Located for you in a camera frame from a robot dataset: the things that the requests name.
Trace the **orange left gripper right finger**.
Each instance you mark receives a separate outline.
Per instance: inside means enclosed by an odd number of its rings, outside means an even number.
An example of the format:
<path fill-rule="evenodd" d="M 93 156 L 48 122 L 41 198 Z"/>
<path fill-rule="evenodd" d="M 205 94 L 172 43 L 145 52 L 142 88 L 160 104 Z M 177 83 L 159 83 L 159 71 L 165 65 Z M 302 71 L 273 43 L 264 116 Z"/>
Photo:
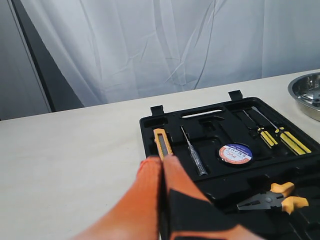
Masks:
<path fill-rule="evenodd" d="M 163 159 L 171 240 L 261 240 L 220 212 L 174 155 Z"/>

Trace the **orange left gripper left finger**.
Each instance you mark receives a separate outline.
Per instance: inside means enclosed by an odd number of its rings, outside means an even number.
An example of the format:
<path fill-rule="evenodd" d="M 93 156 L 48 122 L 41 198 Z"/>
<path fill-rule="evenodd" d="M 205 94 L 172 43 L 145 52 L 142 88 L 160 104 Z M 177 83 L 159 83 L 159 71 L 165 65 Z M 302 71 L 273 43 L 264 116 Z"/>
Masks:
<path fill-rule="evenodd" d="M 132 186 L 118 203 L 74 240 L 157 240 L 162 160 L 157 156 L 140 163 Z"/>

